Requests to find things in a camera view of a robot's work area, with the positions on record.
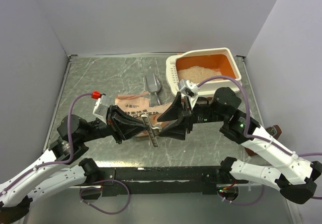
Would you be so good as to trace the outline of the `pink cat litter bag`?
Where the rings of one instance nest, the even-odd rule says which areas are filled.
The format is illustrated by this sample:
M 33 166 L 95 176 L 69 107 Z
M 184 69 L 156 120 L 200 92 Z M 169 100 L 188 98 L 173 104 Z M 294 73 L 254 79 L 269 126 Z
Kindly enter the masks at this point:
M 127 115 L 141 120 L 141 115 L 147 114 L 149 115 L 152 125 L 159 124 L 161 127 L 166 127 L 169 125 L 169 121 L 158 122 L 157 119 L 170 107 L 172 102 L 150 106 L 150 99 L 147 97 L 148 95 L 148 91 L 142 92 L 139 95 L 117 95 L 115 104 Z

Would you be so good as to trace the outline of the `clear plastic bag clip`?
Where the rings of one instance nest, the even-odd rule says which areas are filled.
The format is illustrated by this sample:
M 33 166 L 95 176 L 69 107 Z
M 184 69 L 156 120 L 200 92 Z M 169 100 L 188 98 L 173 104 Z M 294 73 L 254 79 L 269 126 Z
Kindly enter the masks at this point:
M 154 147 L 158 147 L 158 141 L 156 137 L 159 135 L 159 132 L 162 130 L 162 126 L 160 124 L 153 125 L 147 114 L 142 114 L 141 118 L 144 125 L 146 126 L 146 131 L 148 133 L 150 142 Z

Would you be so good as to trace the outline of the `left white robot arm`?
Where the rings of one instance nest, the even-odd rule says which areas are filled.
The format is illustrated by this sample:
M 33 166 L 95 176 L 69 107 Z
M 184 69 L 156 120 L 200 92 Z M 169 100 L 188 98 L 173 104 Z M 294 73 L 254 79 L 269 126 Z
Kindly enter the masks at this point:
M 28 208 L 37 199 L 61 189 L 97 183 L 100 173 L 93 159 L 82 160 L 63 175 L 56 172 L 86 153 L 86 142 L 111 136 L 122 143 L 146 129 L 143 121 L 126 115 L 118 106 L 110 106 L 107 113 L 90 122 L 67 115 L 57 129 L 59 138 L 33 164 L 1 184 L 1 210 Z

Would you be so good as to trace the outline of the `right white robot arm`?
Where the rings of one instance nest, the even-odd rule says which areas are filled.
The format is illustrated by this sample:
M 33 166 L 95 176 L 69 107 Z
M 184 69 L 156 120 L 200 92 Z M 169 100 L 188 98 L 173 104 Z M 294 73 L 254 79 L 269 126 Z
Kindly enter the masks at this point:
M 310 162 L 277 141 L 255 119 L 239 110 L 241 99 L 229 87 L 215 91 L 211 101 L 191 106 L 189 98 L 177 93 L 170 107 L 157 119 L 170 122 L 159 135 L 185 140 L 194 124 L 223 122 L 220 132 L 231 141 L 250 149 L 270 166 L 248 164 L 233 157 L 220 164 L 220 177 L 225 183 L 234 179 L 259 183 L 279 191 L 286 199 L 304 204 L 314 197 L 321 163 Z

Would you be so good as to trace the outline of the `metal litter scoop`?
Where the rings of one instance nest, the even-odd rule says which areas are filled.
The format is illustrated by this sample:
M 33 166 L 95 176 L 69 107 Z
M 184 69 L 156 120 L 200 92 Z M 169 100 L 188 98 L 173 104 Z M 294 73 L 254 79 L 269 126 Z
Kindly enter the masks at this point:
M 158 96 L 158 93 L 161 90 L 161 84 L 157 76 L 154 73 L 147 74 L 145 76 L 145 83 L 146 83 L 147 90 L 150 92 L 150 94 L 153 94 L 155 96 L 158 105 L 161 105 L 161 101 Z

